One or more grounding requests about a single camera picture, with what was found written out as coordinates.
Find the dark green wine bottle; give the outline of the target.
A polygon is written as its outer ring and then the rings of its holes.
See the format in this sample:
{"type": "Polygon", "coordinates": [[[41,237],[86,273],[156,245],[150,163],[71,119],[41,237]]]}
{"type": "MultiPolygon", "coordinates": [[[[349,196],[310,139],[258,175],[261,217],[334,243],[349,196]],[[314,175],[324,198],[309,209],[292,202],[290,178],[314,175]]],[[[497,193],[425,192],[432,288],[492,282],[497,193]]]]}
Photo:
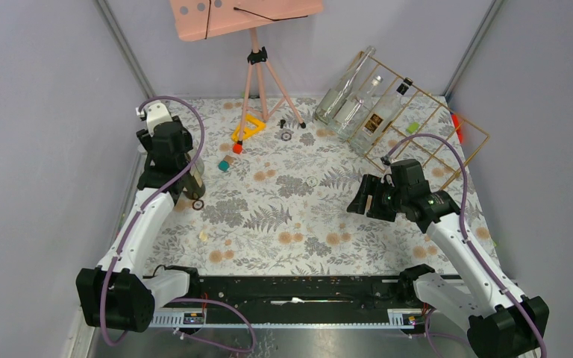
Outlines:
{"type": "Polygon", "coordinates": [[[189,171],[182,177],[182,182],[184,184],[183,193],[190,200],[201,199],[206,192],[203,180],[204,162],[197,154],[196,150],[190,151],[187,154],[187,159],[195,159],[195,162],[190,166],[189,171]]]}

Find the clear bottle black cap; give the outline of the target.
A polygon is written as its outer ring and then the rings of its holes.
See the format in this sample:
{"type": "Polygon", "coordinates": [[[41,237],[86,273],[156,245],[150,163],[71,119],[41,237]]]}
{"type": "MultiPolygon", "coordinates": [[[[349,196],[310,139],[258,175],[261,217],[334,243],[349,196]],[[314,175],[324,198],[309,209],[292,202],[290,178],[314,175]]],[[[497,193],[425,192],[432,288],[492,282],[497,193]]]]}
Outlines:
{"type": "Polygon", "coordinates": [[[351,147],[358,154],[365,156],[375,144],[375,140],[386,131],[400,112],[401,100],[412,84],[411,79],[405,78],[395,92],[388,93],[378,100],[350,141],[351,147]]]}

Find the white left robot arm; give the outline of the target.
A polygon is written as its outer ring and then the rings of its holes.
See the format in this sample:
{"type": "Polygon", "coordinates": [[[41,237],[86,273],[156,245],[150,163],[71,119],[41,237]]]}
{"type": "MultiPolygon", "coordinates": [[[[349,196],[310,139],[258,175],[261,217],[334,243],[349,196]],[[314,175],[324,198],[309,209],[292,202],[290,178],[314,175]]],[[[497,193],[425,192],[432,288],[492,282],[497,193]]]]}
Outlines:
{"type": "Polygon", "coordinates": [[[193,140],[177,116],[137,132],[146,163],[126,223],[95,268],[83,268],[75,285],[91,327],[143,332],[154,311],[176,299],[191,307],[200,284],[186,269],[146,278],[143,273],[163,222],[183,195],[200,199],[205,185],[193,159],[193,140]]]}

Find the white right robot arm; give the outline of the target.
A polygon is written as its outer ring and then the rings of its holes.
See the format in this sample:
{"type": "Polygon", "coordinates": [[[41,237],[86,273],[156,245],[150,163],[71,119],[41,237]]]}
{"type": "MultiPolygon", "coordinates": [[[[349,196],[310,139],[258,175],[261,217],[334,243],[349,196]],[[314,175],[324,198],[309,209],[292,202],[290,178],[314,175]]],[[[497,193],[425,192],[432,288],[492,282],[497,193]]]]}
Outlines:
{"type": "Polygon", "coordinates": [[[549,308],[528,297],[482,249],[466,228],[463,211],[445,191],[432,191],[417,160],[390,164],[384,177],[364,175],[349,213],[393,222],[399,214],[427,234],[456,269],[465,289],[421,264],[399,275],[397,296],[408,307],[439,310],[466,333],[477,357],[547,354],[543,334],[549,308]]]}

